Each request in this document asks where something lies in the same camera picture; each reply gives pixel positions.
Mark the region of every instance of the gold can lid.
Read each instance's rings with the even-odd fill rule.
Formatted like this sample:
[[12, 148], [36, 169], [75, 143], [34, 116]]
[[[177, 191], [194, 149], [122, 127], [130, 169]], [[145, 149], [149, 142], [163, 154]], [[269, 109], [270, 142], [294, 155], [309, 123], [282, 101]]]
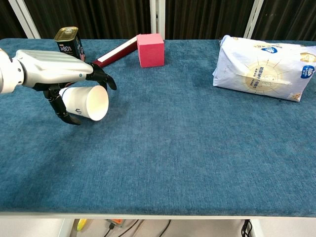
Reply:
[[76, 26], [61, 28], [56, 34], [54, 40], [56, 42], [72, 41], [75, 39], [77, 32], [78, 32], [78, 27]]

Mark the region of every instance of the logo on cup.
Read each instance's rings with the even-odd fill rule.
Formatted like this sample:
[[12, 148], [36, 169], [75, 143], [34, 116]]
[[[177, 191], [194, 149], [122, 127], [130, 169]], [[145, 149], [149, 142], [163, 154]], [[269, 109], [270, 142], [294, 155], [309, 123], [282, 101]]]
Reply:
[[262, 48], [261, 50], [267, 51], [269, 53], [277, 53], [277, 49], [274, 47], [267, 47], [267, 48]]
[[306, 78], [311, 77], [311, 75], [313, 75], [314, 70], [315, 70], [315, 68], [312, 65], [304, 66], [302, 69], [301, 78], [306, 79]]
[[82, 111], [80, 109], [75, 109], [75, 111], [80, 115], [82, 114]]

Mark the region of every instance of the blue logo on package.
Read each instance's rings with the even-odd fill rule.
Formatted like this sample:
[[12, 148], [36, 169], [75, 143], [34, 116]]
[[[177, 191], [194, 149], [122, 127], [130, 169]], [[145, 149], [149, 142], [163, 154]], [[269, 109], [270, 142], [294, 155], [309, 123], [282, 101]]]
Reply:
[[274, 47], [262, 48], [261, 50], [267, 51], [267, 52], [269, 52], [269, 53], [276, 53], [276, 52], [277, 52], [277, 49], [274, 48]]
[[311, 75], [313, 75], [313, 71], [315, 68], [311, 65], [306, 65], [302, 69], [302, 75], [301, 78], [306, 79], [309, 78]]

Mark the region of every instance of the black curtain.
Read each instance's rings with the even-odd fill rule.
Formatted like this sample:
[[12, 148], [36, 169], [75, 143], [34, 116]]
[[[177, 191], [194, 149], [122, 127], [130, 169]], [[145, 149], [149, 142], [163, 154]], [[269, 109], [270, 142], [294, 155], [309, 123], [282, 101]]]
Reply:
[[3, 38], [26, 38], [8, 0], [0, 0], [0, 40]]
[[264, 0], [255, 40], [316, 40], [316, 0]]
[[166, 0], [166, 39], [243, 37], [254, 0]]
[[130, 39], [151, 32], [149, 0], [24, 0], [41, 38], [77, 26], [82, 39]]

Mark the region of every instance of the black cable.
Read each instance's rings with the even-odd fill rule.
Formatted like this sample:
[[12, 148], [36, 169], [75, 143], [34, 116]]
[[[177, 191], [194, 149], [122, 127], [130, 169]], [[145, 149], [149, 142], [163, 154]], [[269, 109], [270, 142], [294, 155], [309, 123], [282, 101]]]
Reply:
[[111, 223], [111, 224], [109, 225], [109, 230], [108, 230], [108, 232], [107, 232], [103, 237], [107, 236], [108, 233], [109, 233], [111, 230], [113, 230], [114, 226], [115, 226], [115, 224], [114, 224], [114, 223]]
[[251, 224], [250, 220], [245, 220], [245, 222], [241, 228], [241, 237], [250, 237], [251, 230], [252, 230], [252, 224]]
[[168, 221], [168, 224], [167, 224], [167, 226], [164, 228], [164, 230], [161, 232], [161, 234], [160, 234], [160, 236], [159, 237], [161, 237], [162, 235], [163, 235], [163, 233], [168, 229], [168, 227], [169, 227], [169, 225], [170, 225], [170, 223], [171, 223], [171, 220], [169, 220]]
[[124, 231], [124, 232], [123, 232], [122, 234], [120, 234], [118, 237], [121, 237], [121, 236], [123, 236], [124, 234], [126, 234], [126, 232], [128, 232], [130, 229], [132, 229], [133, 226], [135, 226], [138, 221], [139, 221], [139, 220], [135, 221], [134, 224], [133, 224], [130, 228], [128, 228], [126, 231]]

